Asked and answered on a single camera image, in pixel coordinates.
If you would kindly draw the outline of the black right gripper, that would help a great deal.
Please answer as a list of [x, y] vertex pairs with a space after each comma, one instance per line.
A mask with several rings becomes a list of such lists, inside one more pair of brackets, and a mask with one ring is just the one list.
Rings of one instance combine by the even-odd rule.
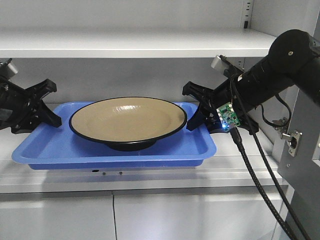
[[200, 104], [193, 116], [187, 121], [186, 128], [189, 131], [205, 124], [211, 134], [227, 133], [230, 127], [223, 126], [218, 116], [218, 109], [229, 104], [232, 105], [234, 114], [237, 116], [238, 123], [236, 125], [238, 127], [249, 131], [250, 134], [259, 131], [258, 123], [250, 117], [245, 117], [245, 114], [255, 106], [245, 101], [243, 93], [236, 94], [229, 79], [214, 90], [189, 81], [183, 86], [182, 95], [190, 96], [200, 103], [207, 104], [205, 107]]

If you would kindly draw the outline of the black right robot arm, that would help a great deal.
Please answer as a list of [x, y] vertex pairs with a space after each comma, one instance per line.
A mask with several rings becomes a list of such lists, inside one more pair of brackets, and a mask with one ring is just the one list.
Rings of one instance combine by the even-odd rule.
[[186, 128], [193, 131], [205, 124], [210, 133], [223, 127], [217, 109], [231, 103], [240, 120], [240, 128], [258, 131], [258, 124], [245, 114], [283, 90], [296, 85], [316, 105], [320, 104], [320, 43], [307, 32], [291, 29], [278, 36], [268, 55], [249, 70], [243, 71], [223, 55], [213, 60], [213, 67], [227, 79], [216, 89], [189, 81], [182, 90], [199, 102]]

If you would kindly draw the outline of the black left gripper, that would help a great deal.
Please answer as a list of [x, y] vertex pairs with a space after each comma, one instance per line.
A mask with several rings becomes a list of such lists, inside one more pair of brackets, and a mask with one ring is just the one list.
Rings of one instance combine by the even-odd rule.
[[[62, 119], [51, 111], [43, 98], [57, 91], [57, 85], [50, 79], [30, 86], [27, 91], [4, 77], [0, 78], [0, 129], [11, 128], [12, 133], [31, 133], [40, 121], [58, 128]], [[32, 103], [39, 103], [35, 119]]]

